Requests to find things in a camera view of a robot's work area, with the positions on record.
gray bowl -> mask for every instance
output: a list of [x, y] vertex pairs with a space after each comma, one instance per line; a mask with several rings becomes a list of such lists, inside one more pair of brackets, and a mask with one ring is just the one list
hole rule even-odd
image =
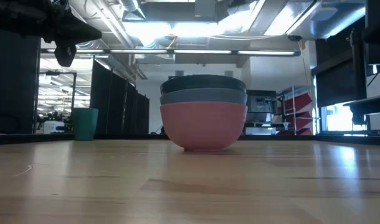
[[192, 88], [166, 93], [160, 98], [161, 105], [183, 102], [227, 102], [246, 104], [247, 94], [228, 88]]

wood grain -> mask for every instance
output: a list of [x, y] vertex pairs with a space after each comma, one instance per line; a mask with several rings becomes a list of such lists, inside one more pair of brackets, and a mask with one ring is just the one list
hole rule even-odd
[[0, 146], [0, 223], [380, 223], [380, 146], [169, 141]]

stacked bowls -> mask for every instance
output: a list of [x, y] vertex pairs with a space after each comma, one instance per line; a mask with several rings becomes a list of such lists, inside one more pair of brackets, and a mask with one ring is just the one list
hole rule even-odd
[[216, 151], [241, 135], [247, 113], [245, 84], [221, 75], [188, 75], [161, 85], [166, 134], [187, 151]]

